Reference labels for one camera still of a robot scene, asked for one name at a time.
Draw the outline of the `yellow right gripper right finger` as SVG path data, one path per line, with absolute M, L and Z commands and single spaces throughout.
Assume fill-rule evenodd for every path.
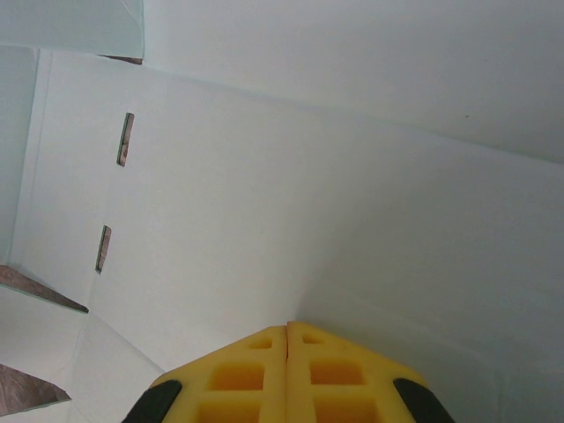
M 456 423 L 415 370 L 307 323 L 287 324 L 287 423 Z

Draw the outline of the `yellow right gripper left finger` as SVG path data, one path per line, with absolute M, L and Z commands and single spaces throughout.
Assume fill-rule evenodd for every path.
M 125 423 L 286 423 L 285 326 L 271 326 L 158 377 Z

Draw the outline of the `light teal paper box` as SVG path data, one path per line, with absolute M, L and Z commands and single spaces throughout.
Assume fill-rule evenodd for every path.
M 564 423 L 564 0 L 0 0 L 0 423 L 292 320 Z

